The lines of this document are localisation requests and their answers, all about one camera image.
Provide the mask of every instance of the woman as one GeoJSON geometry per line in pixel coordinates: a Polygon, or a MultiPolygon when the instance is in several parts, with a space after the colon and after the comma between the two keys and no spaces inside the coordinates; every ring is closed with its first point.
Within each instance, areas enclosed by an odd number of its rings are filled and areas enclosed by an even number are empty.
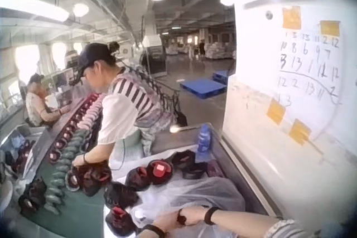
{"type": "Polygon", "coordinates": [[[42,125],[52,126],[63,114],[70,111],[70,106],[51,111],[45,103],[45,89],[41,84],[43,75],[31,76],[27,86],[26,109],[30,126],[40,127],[42,125]]]}
{"type": "Polygon", "coordinates": [[[119,146],[114,148],[115,143],[130,135],[134,127],[141,131],[144,154],[150,155],[156,133],[175,123],[173,110],[153,79],[130,67],[117,66],[105,44],[88,44],[80,55],[79,66],[80,75],[85,76],[92,87],[108,86],[109,90],[102,103],[98,145],[77,156],[73,165],[99,163],[110,157],[111,169],[116,168],[113,165],[120,166],[122,159],[116,159],[119,157],[116,155],[122,154],[119,146]]]}

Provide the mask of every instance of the baseball cap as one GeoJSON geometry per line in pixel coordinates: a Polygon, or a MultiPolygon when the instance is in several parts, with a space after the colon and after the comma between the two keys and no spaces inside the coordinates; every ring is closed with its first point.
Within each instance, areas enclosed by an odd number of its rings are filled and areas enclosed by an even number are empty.
{"type": "Polygon", "coordinates": [[[44,78],[45,76],[44,75],[39,75],[39,74],[34,74],[30,77],[30,80],[28,82],[28,84],[31,84],[31,83],[41,83],[41,80],[44,78]]]}
{"type": "Polygon", "coordinates": [[[84,47],[78,59],[78,75],[83,76],[84,70],[93,66],[95,61],[103,60],[108,64],[115,63],[115,58],[110,54],[108,46],[101,43],[90,43],[84,47]]]}

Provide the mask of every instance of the clear plastic sheet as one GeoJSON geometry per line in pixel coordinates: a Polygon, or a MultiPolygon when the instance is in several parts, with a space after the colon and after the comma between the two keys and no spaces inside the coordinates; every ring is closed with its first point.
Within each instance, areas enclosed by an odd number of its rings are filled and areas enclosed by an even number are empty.
{"type": "MultiPolygon", "coordinates": [[[[141,194],[142,204],[131,210],[138,227],[151,224],[158,215],[177,211],[189,206],[217,206],[223,210],[245,211],[245,201],[232,182],[226,178],[198,180],[179,179],[161,187],[151,186],[141,194]]],[[[237,235],[218,226],[198,224],[177,229],[172,237],[236,237],[237,235]]]]}

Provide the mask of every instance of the watch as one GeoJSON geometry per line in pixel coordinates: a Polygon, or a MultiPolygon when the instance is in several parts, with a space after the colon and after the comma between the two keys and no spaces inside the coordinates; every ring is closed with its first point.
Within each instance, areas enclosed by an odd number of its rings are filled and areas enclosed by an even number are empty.
{"type": "Polygon", "coordinates": [[[212,221],[211,221],[211,218],[212,218],[212,215],[215,211],[219,210],[218,207],[211,207],[210,209],[208,209],[208,211],[206,212],[205,214],[205,223],[208,224],[208,225],[215,225],[212,221]]]}
{"type": "Polygon", "coordinates": [[[155,232],[159,238],[165,238],[166,236],[163,230],[151,224],[146,225],[143,230],[150,230],[152,232],[155,232]]]}

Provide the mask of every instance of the worker in background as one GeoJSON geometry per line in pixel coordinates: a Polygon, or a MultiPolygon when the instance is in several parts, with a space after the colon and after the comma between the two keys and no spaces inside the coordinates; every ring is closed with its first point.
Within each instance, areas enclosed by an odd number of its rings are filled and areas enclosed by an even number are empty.
{"type": "Polygon", "coordinates": [[[201,42],[199,43],[199,50],[200,50],[200,56],[205,56],[206,55],[206,51],[205,51],[205,40],[201,40],[201,42]]]}
{"type": "Polygon", "coordinates": [[[103,99],[102,128],[98,134],[98,145],[91,151],[77,156],[74,166],[98,163],[109,159],[110,163],[122,163],[113,159],[115,143],[125,139],[134,127],[141,131],[144,154],[151,154],[151,145],[157,132],[168,129],[175,123],[173,111],[168,111],[155,90],[148,75],[139,75],[129,67],[119,67],[104,44],[91,43],[79,57],[80,74],[94,88],[108,86],[108,95],[103,99]]]}
{"type": "Polygon", "coordinates": [[[41,84],[43,75],[34,74],[31,76],[27,86],[26,109],[28,123],[31,127],[42,125],[52,126],[63,114],[70,111],[70,106],[51,111],[45,103],[46,90],[41,84]]]}
{"type": "Polygon", "coordinates": [[[217,208],[202,206],[186,207],[174,213],[156,218],[152,225],[144,227],[139,238],[159,238],[174,229],[196,225],[204,221],[228,229],[239,237],[265,238],[306,238],[308,236],[293,220],[279,220],[275,217],[248,212],[222,211],[217,208]],[[185,225],[180,225],[178,218],[183,218],[185,225]]]}

